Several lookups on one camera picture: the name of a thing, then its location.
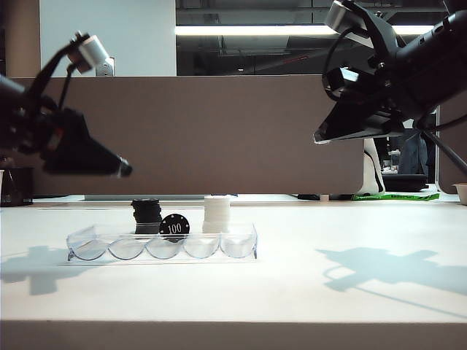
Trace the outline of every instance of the cubicle divider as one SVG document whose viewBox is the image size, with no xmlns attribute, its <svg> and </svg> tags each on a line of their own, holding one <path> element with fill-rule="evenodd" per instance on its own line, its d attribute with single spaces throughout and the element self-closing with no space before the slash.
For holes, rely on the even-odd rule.
<svg viewBox="0 0 467 350">
<path fill-rule="evenodd" d="M 461 93 L 441 105 L 438 124 L 445 124 L 451 120 L 467 114 L 467 93 Z M 467 160 L 467 123 L 456 125 L 439 131 L 439 137 L 464 160 Z M 437 150 L 436 178 L 438 187 L 445 193 L 457 193 L 453 184 L 467 183 L 467 176 L 443 153 Z"/>
<path fill-rule="evenodd" d="M 47 94 L 62 86 L 52 79 Z M 78 77 L 65 105 L 134 172 L 49 175 L 37 155 L 13 154 L 35 167 L 36 195 L 354 193 L 363 182 L 362 140 L 313 142 L 333 107 L 320 76 Z"/>
</svg>

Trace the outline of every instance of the ceiling light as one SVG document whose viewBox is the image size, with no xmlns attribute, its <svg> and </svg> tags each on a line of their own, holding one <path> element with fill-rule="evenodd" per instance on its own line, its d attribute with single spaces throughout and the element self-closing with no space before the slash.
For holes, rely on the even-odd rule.
<svg viewBox="0 0 467 350">
<path fill-rule="evenodd" d="M 394 26 L 400 35 L 419 35 L 433 26 Z M 327 26 L 177 26 L 177 36 L 331 36 Z"/>
</svg>

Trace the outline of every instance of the black poker chip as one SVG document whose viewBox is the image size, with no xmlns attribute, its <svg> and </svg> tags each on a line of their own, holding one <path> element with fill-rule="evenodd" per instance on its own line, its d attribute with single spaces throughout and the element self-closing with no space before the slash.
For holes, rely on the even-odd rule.
<svg viewBox="0 0 467 350">
<path fill-rule="evenodd" d="M 164 236 L 164 239 L 172 243 L 177 243 L 185 239 L 190 232 L 190 223 L 187 218 L 180 214 L 170 214 L 162 219 L 159 226 L 159 233 Z"/>
</svg>

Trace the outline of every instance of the small white cup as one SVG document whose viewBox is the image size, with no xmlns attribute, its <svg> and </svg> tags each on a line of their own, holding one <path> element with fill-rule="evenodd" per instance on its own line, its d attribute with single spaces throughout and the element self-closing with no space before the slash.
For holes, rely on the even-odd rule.
<svg viewBox="0 0 467 350">
<path fill-rule="evenodd" d="M 458 190 L 460 203 L 467 206 L 467 184 L 454 184 L 454 186 Z"/>
</svg>

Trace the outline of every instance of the stack of black poker chips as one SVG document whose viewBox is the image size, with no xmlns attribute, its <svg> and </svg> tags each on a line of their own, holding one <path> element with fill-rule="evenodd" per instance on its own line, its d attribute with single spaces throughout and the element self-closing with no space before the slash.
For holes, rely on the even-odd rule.
<svg viewBox="0 0 467 350">
<path fill-rule="evenodd" d="M 159 233 L 161 225 L 161 206 L 158 199 L 135 199 L 131 202 L 134 208 L 134 219 L 136 220 L 137 234 Z"/>
</svg>

